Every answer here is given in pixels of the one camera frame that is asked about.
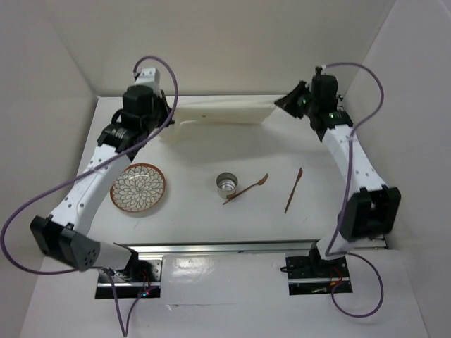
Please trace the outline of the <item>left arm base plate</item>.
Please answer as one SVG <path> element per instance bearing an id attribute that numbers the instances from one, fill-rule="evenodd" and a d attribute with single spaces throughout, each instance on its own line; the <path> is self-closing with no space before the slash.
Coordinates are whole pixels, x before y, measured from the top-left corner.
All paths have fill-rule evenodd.
<path id="1" fill-rule="evenodd" d="M 116 287 L 118 299 L 134 299 L 138 294 L 142 299 L 157 299 L 161 296 L 161 273 L 163 257 L 143 255 L 142 260 L 150 264 L 149 270 L 139 270 L 137 277 L 126 277 L 119 272 L 111 275 Z M 97 278 L 95 299 L 113 299 L 113 291 L 108 274 L 99 271 Z"/>

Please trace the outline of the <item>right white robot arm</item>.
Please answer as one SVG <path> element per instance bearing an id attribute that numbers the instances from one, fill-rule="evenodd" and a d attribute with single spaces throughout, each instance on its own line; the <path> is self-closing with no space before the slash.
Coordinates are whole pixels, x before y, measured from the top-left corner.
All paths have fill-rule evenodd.
<path id="1" fill-rule="evenodd" d="M 363 150 L 355 125 L 339 107 L 338 81 L 315 69 L 310 82 L 301 81 L 275 105 L 294 118 L 306 117 L 326 145 L 342 176 L 345 193 L 333 232 L 313 243 L 304 266 L 287 264 L 289 275 L 308 271 L 315 277 L 330 277 L 341 259 L 357 242 L 389 234 L 401 202 L 397 187 L 389 186 L 376 172 Z"/>

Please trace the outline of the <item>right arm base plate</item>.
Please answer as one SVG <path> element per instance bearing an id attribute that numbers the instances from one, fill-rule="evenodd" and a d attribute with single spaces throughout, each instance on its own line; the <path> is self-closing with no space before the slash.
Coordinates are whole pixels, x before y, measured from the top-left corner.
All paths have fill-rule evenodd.
<path id="1" fill-rule="evenodd" d="M 280 271 L 287 275 L 290 296 L 330 294 L 334 287 L 337 287 L 336 293 L 353 292 L 344 257 L 314 267 L 306 256 L 288 256 Z"/>

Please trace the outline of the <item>cream cloth placemat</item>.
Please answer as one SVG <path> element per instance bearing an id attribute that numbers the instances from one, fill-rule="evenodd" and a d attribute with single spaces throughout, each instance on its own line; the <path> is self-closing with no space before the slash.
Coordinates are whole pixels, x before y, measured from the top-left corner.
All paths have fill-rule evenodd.
<path id="1" fill-rule="evenodd" d="M 179 100 L 173 124 L 159 135 L 162 139 L 177 139 L 183 123 L 251 124 L 262 123 L 275 110 L 272 96 L 187 96 Z"/>

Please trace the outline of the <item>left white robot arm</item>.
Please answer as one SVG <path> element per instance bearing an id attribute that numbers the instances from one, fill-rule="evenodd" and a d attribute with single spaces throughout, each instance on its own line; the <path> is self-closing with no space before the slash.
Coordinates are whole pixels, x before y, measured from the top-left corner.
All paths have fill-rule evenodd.
<path id="1" fill-rule="evenodd" d="M 156 68 L 145 68 L 123 94 L 123 106 L 101 132 L 84 177 L 47 217 L 35 217 L 31 232 L 41 252 L 84 272 L 91 268 L 114 271 L 130 281 L 151 268 L 135 250 L 88 237 L 94 216 L 116 179 L 131 164 L 143 141 L 169 116 L 166 96 L 159 88 Z"/>

